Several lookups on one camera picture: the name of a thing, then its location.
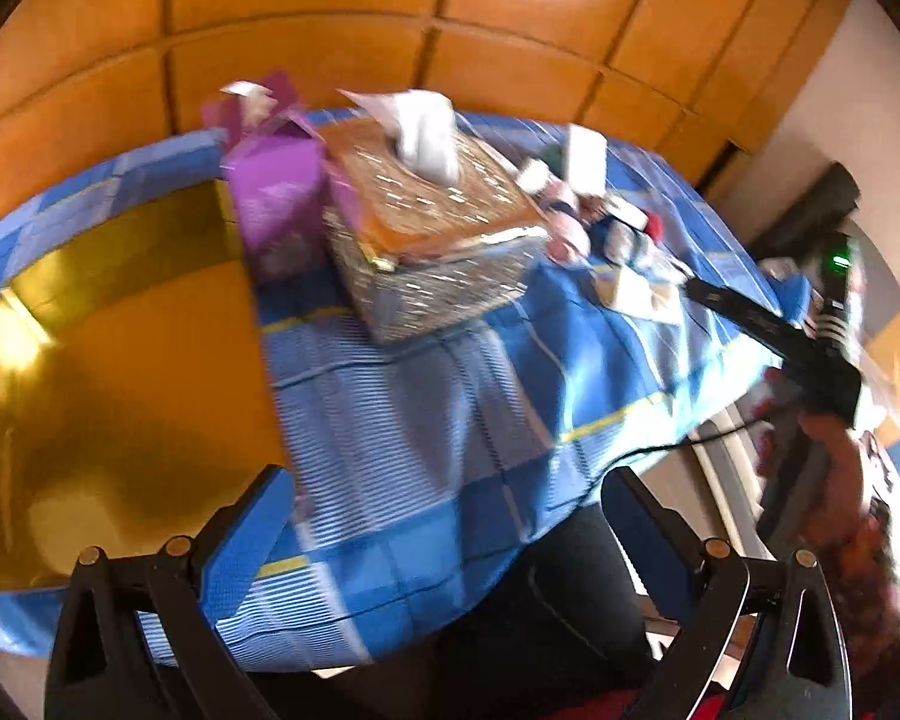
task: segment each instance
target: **purple tissue box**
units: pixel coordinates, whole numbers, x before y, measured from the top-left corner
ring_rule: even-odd
[[[245,259],[254,279],[263,282],[326,262],[327,178],[323,140],[307,124],[288,77],[278,71],[256,86],[266,93],[257,88],[250,97],[228,94],[220,103],[207,103],[203,120],[226,129],[223,177]]]

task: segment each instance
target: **blue gripper pad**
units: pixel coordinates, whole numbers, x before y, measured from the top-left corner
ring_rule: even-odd
[[[264,475],[264,483],[255,490]],[[287,469],[268,466],[240,501],[221,509],[197,536],[212,536],[214,520],[236,514],[235,521],[204,560],[199,575],[199,603],[210,624],[232,617],[244,600],[260,566],[293,513],[293,477]]]

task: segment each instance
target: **white tissue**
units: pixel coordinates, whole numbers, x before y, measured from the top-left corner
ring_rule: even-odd
[[[410,89],[395,95],[341,94],[377,119],[396,139],[400,161],[420,178],[448,187],[457,183],[457,120],[453,103],[439,92]]]

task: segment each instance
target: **leg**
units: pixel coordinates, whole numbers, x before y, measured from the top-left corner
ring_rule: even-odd
[[[636,688],[654,664],[624,557],[589,506],[440,634],[433,716],[541,716]]]

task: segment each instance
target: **screw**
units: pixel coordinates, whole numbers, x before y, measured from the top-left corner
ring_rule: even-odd
[[[797,550],[797,562],[804,568],[813,568],[817,565],[817,556],[809,549]]]
[[[84,547],[77,558],[80,565],[93,565],[99,559],[100,549],[97,547]]]
[[[163,549],[171,557],[183,557],[190,552],[190,540],[187,536],[174,536],[164,544]]]
[[[703,544],[706,554],[715,557],[717,560],[723,560],[724,557],[730,556],[730,545],[722,538],[708,538],[706,544]]]

